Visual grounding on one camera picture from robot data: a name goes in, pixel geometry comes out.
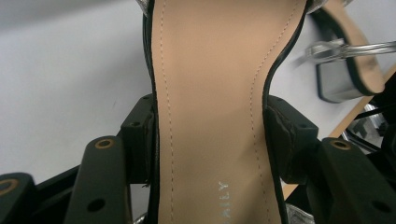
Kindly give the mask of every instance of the hole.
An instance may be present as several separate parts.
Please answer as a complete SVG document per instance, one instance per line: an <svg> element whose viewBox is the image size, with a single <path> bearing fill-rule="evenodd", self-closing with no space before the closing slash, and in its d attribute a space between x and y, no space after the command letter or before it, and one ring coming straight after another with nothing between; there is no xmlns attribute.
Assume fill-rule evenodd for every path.
<svg viewBox="0 0 396 224"><path fill-rule="evenodd" d="M350 150L350 145L348 143L341 142L339 140L332 140L330 144L332 144L334 147L338 149Z"/></svg>
<svg viewBox="0 0 396 224"><path fill-rule="evenodd" d="M19 181L17 179L0 180L0 196L14 190L18 186L18 183Z"/></svg>
<svg viewBox="0 0 396 224"><path fill-rule="evenodd" d="M106 204L105 200L96 199L88 204L87 210L89 212L97 212L97 211L101 210L103 207L105 207L105 204Z"/></svg>
<svg viewBox="0 0 396 224"><path fill-rule="evenodd" d="M114 145L114 140L106 138L106 139L102 139L102 140L98 141L95 144L95 147L98 148L98 149L105 149L105 148L110 148L113 145Z"/></svg>
<svg viewBox="0 0 396 224"><path fill-rule="evenodd" d="M384 212L384 213L390 213L391 210L389 208L389 206L385 203L379 202L379 201L372 201L372 205L374 208L376 208L377 210Z"/></svg>

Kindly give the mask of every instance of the tan insole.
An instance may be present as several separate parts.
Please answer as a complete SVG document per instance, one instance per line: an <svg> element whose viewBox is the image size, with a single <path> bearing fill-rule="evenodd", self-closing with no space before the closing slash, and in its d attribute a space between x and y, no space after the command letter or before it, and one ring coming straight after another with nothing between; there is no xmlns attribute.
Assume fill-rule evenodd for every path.
<svg viewBox="0 0 396 224"><path fill-rule="evenodd" d="M323 9L336 20L338 25L340 25L349 41L349 45L358 46L369 44L358 26L347 15L344 9L344 0L329 0ZM354 58L354 61L363 85L372 93L380 93L383 91L385 82L375 56L360 56Z"/></svg>
<svg viewBox="0 0 396 224"><path fill-rule="evenodd" d="M156 0L159 223L280 223L262 121L305 0Z"/></svg>

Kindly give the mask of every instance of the metal grommet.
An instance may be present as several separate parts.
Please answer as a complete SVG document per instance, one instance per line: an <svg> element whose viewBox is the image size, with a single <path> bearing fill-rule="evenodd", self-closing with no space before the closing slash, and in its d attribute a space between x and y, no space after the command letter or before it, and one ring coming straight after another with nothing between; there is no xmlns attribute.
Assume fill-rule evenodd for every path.
<svg viewBox="0 0 396 224"><path fill-rule="evenodd" d="M338 148L338 149L342 149L342 150L350 150L350 144L346 143L346 142L342 142L339 140L332 140L330 142L330 144L332 144L332 146Z"/></svg>
<svg viewBox="0 0 396 224"><path fill-rule="evenodd" d="M18 186L19 181L17 179L5 179L5 180L0 180L0 186L1 185L8 185L4 189L0 189L0 196L7 194L14 190Z"/></svg>
<svg viewBox="0 0 396 224"><path fill-rule="evenodd" d="M106 149L114 146L114 140L110 138L102 139L95 144L98 149Z"/></svg>

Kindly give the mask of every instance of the white surface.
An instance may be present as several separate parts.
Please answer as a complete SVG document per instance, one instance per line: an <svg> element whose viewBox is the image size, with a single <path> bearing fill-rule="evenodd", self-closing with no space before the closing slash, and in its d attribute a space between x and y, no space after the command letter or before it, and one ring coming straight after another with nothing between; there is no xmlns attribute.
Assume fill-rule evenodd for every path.
<svg viewBox="0 0 396 224"><path fill-rule="evenodd" d="M395 1L360 0L347 8L371 43L396 40ZM0 174L26 172L40 183L78 165L92 139L118 132L138 98L151 92L141 15L133 0L0 0ZM316 40L308 18L271 93L324 137L359 100L319 100L314 65L296 67ZM395 56L379 57L383 71Z"/></svg>

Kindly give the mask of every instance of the stitching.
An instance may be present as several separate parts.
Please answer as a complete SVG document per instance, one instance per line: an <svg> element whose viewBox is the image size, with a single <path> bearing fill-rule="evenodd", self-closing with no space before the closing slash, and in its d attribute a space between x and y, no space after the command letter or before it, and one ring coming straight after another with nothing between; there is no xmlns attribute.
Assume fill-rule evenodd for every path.
<svg viewBox="0 0 396 224"><path fill-rule="evenodd" d="M165 68L163 65L163 15L166 9L166 0L163 0L163 11L161 14L161 31L160 31L160 48L161 48L161 67L163 70L163 82L165 84L165 91L166 91L166 101L167 101L167 108L168 108L168 118L169 118L169 142L171 146L171 223L174 222L174 148L173 148L173 133L172 133L172 114L171 114L171 103L169 97L169 90L168 90L168 81L166 79Z"/></svg>
<svg viewBox="0 0 396 224"><path fill-rule="evenodd" d="M250 88L250 119L251 119L251 131L253 132L253 147L254 147L254 150L255 150L255 152L256 152L256 160L257 160L258 167L259 167L260 180L261 180L261 182L262 182L262 197L264 198L264 203L265 203L265 205L266 205L266 207L267 207L267 218L268 218L268 223L271 223L271 219L270 219L270 215L269 215L270 209L269 209L268 204L267 204L267 197L266 197L266 192L265 192L265 188L264 188L264 182L263 182L263 179L262 179L262 172L261 172L261 167L260 167L260 158L259 158L259 153L258 153L257 148L256 148L256 133L255 133L255 131L254 131L253 103L252 103L253 91L254 91L254 85L255 85L255 83L256 83L257 75L258 75L258 74L260 73L260 71L262 70L262 66L264 65L264 63L265 63L265 61L267 60L268 56L271 54L271 52L273 51L273 49L275 48L275 46L277 45L277 43L279 43L280 38L283 36L283 34L285 34L285 31L286 31L286 29L289 27L291 18L293 17L294 12L295 12L297 6L299 5L299 3L300 3L300 2L299 2L298 0L295 1L293 11L291 12L291 14L290 14L290 16L289 16L288 21L286 22L285 27L283 28L283 30L282 30L282 32L280 33L279 37L277 38L276 42L273 44L273 46L272 46L272 47L268 50L268 52L265 54L265 57L264 57L264 59L262 60L262 62L260 63L259 68L258 68L257 71L256 71L256 74L254 74L253 83L251 84L251 88Z"/></svg>

